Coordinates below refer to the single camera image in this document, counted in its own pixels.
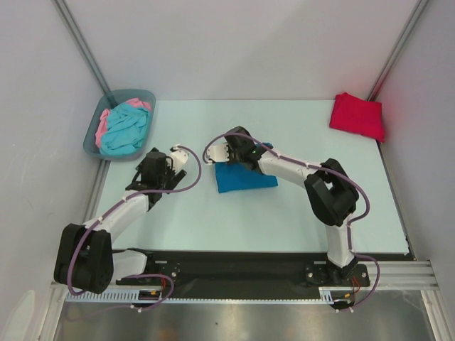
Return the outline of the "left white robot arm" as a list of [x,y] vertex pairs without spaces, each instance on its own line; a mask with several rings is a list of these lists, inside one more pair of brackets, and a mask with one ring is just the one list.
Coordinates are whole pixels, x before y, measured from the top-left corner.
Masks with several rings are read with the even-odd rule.
[[188,153],[173,149],[165,154],[153,148],[136,167],[119,204],[84,224],[68,224],[61,234],[53,279],[73,287],[76,293],[101,294],[115,281],[133,276],[151,283],[157,267],[150,253],[140,249],[113,251],[113,242],[135,220],[147,213],[164,193],[169,193],[186,176],[183,166]]

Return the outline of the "dark blue t shirt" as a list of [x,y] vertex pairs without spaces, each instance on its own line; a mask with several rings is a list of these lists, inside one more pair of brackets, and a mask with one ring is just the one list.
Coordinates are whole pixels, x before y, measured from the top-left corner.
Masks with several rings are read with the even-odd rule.
[[238,190],[254,190],[278,186],[278,180],[272,175],[262,175],[247,170],[243,165],[214,163],[215,179],[219,193]]

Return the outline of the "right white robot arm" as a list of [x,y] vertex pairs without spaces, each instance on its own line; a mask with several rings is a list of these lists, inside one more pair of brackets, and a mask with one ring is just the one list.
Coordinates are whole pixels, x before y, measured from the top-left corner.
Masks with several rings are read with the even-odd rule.
[[285,156],[254,139],[241,126],[229,130],[225,140],[229,162],[305,189],[313,214],[326,227],[329,279],[336,285],[351,280],[358,258],[352,247],[350,225],[368,215],[370,201],[340,163],[333,158],[310,163]]

